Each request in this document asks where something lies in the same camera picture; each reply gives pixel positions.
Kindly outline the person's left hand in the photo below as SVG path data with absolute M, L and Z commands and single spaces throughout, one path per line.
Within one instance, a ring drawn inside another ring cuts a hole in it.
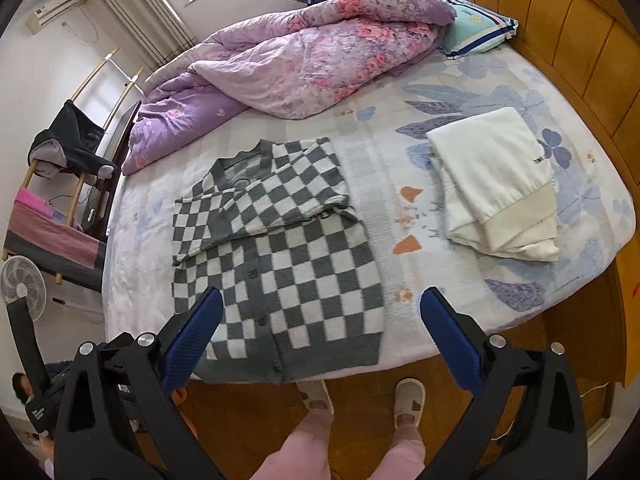
M 32 384 L 30 383 L 28 377 L 21 372 L 16 372 L 13 374 L 12 388 L 15 396 L 23 405 L 25 405 L 28 400 L 34 395 Z

